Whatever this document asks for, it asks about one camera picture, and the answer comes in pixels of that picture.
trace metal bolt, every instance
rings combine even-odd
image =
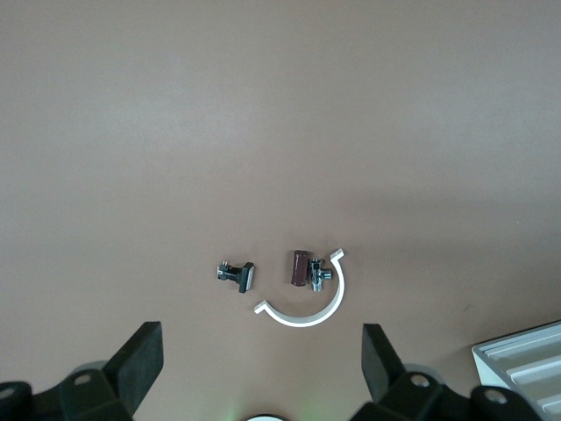
[[[412,375],[411,382],[418,388],[428,388],[430,386],[429,379],[427,379],[424,375]]]
[[[74,385],[80,386],[81,384],[89,383],[91,375],[80,375],[74,379]]]
[[[312,280],[312,290],[315,292],[322,290],[322,283],[325,279],[331,279],[333,274],[330,269],[322,269],[323,260],[311,259],[308,261],[309,275]]]
[[[506,402],[508,402],[508,399],[506,396],[504,396],[499,390],[497,389],[487,389],[484,392],[485,397],[493,402],[493,403],[498,403],[500,405],[504,405]]]
[[[0,400],[6,399],[7,397],[10,397],[14,393],[16,393],[16,390],[14,390],[14,388],[7,388],[7,389],[4,389],[4,390],[0,390]]]

